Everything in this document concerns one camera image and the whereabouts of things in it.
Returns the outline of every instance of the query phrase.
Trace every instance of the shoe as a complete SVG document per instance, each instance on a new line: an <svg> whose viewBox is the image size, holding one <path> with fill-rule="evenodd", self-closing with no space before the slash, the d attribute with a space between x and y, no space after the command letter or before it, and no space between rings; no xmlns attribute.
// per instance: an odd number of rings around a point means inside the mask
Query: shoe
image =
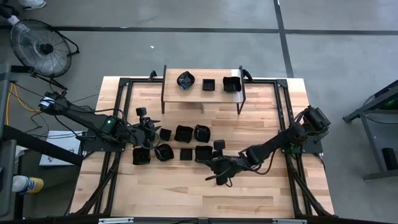
<svg viewBox="0 0 398 224"><path fill-rule="evenodd" d="M25 10L40 9L46 5L44 0L19 0L19 4Z"/></svg>

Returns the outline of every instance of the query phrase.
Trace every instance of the yellow cable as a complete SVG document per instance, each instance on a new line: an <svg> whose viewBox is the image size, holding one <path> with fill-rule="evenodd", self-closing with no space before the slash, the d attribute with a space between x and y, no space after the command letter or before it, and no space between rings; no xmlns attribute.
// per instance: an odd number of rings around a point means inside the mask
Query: yellow cable
<svg viewBox="0 0 398 224"><path fill-rule="evenodd" d="M41 112L40 110L33 110L33 109L30 109L30 108L26 107L25 103L22 102L21 99L19 99L17 87L16 87L14 84L11 84L11 85L15 88L15 95L17 96L17 99L18 99L19 103L20 103L26 110L28 110L28 111L30 111L30 112L35 112L35 113Z"/></svg>
<svg viewBox="0 0 398 224"><path fill-rule="evenodd" d="M11 96L11 92L14 89L14 84L11 83L11 88L10 88L10 92L8 93L8 97L7 97L7 106L6 106L6 125L9 124L9 120L8 120L8 109L9 109L9 105L10 105L10 96Z"/></svg>

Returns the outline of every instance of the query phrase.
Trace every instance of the wooden table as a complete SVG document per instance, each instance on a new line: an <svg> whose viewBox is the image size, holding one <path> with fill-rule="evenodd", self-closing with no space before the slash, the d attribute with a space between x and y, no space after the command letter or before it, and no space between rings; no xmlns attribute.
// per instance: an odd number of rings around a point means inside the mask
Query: wooden table
<svg viewBox="0 0 398 224"><path fill-rule="evenodd" d="M177 78L183 72L190 72L195 77L194 84L187 90L177 85ZM168 68L165 71L164 92L162 100L162 112L164 113L165 103L236 103L243 107L245 97L244 84L241 82L242 90L235 93L227 93L224 90L224 77L240 77L239 69L177 69ZM203 79L214 79L215 90L203 91Z"/></svg>
<svg viewBox="0 0 398 224"><path fill-rule="evenodd" d="M112 108L120 77L104 77L96 109ZM294 114L308 105L304 81L288 78L290 98ZM160 162L152 151L150 164L132 165L132 148L127 147L121 158L118 180L113 201L112 216L127 217L236 217L236 218L288 218L293 217L292 199L284 156L277 151L271 171L267 175L241 172L232 178L233 187L217 186L214 180L205 181L213 175L205 165L194 161L180 161L181 147L213 145L215 139L224 139L224 154L237 155L238 151L267 141L279 130L275 95L272 85L246 85L246 106L236 114L235 105L205 104L201 114L197 103L168 103L162 114L159 105L161 84L137 83L132 89L128 121L138 122L135 108L145 106L148 116L159 119L164 128L173 131L181 124L195 127L202 124L210 127L209 143L190 144L168 142L175 159ZM83 161L78 178L71 212L77 211L98 185L103 163L103 152L95 152ZM303 164L307 184L314 196L333 213L323 166L317 157L304 154ZM265 161L264 171L269 165ZM301 190L298 190L300 208L304 211Z"/></svg>

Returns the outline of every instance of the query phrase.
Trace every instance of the concrete floor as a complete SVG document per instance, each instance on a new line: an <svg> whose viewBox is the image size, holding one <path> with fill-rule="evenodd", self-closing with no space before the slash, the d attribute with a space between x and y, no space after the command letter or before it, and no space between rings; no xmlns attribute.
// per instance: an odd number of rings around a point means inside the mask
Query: concrete floor
<svg viewBox="0 0 398 224"><path fill-rule="evenodd" d="M393 0L279 2L286 29L398 29L398 2ZM71 0L68 4L48 0L46 8L24 12L21 17L71 26L278 28L271 0ZM97 93L105 75L161 73L164 64L173 68L243 65L254 77L286 77L279 34L63 33L81 48L68 73L58 79L69 88L71 100ZM304 78L310 103L320 107L332 123L322 143L335 213L398 223L398 179L363 182L364 174L377 172L376 162L361 122L345 124L341 119L397 79L397 36L288 35L287 43L294 76ZM0 49L6 52L0 55L0 62L19 63L9 48L8 31L0 32ZM38 93L49 90L47 84L26 75L19 77L19 84ZM22 90L20 97L32 106L40 99ZM94 107L96 100L92 97L80 103ZM11 102L11 111L11 126L23 131L34 127L29 113L16 100ZM52 117L44 118L51 130L65 130ZM83 129L63 121L74 130ZM34 172L48 181L54 174L68 173L69 187L51 187L36 195L30 209L25 208L27 216L62 215L69 203L67 196L52 202L51 209L41 205L60 192L71 195L76 176L68 169Z"/></svg>

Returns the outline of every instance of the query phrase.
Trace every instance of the robotic arm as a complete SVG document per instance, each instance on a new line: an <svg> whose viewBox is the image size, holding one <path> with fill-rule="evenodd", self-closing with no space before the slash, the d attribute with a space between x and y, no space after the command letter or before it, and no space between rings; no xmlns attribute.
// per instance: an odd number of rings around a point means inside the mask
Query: robotic arm
<svg viewBox="0 0 398 224"><path fill-rule="evenodd" d="M123 118L117 116L108 116L105 114L95 114L92 110L87 110L74 105L65 98L63 93L45 93L45 98L40 101L40 110L49 115L62 115L74 122L88 128L87 136L79 136L80 140L94 140L101 142L102 149L107 151L111 146L124 148L125 143L131 143L134 147L143 146L146 142L155 139L155 132L160 127L155 127L150 118L146 118L145 108L137 108L137 115L140 116L139 124L129 124L123 115Z"/></svg>
<svg viewBox="0 0 398 224"><path fill-rule="evenodd" d="M308 136L323 138L328 133L329 125L330 121L319 108L308 106L297 115L289 128L264 144L250 146L239 152L239 156L218 156L210 160L207 166L215 175L206 180L215 178L217 185L223 185L241 171L255 170L281 147L302 146Z"/></svg>

